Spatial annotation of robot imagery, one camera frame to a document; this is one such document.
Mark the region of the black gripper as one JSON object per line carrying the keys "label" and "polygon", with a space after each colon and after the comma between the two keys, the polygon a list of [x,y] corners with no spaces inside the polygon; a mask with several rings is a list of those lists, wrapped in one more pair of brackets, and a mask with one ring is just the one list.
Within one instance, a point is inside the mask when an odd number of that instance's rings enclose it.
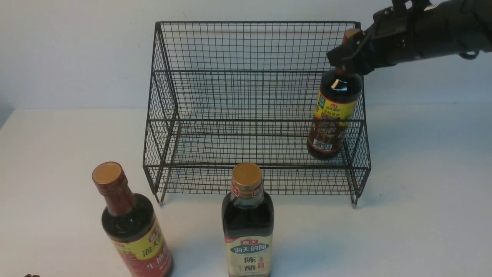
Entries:
{"label": "black gripper", "polygon": [[345,37],[342,44],[327,53],[334,68],[346,73],[367,75],[377,68],[386,68],[413,61],[412,24],[415,21],[417,1],[393,0],[392,6],[374,14],[374,23],[364,37]]}

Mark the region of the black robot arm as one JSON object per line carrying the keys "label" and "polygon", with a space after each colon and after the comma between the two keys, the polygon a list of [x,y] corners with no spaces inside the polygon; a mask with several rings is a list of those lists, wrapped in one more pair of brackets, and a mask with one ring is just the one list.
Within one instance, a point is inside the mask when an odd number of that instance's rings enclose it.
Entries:
{"label": "black robot arm", "polygon": [[357,30],[327,53],[330,65],[364,76],[399,63],[450,55],[473,60],[480,52],[491,52],[490,0],[406,3],[394,0],[376,12],[367,30]]}

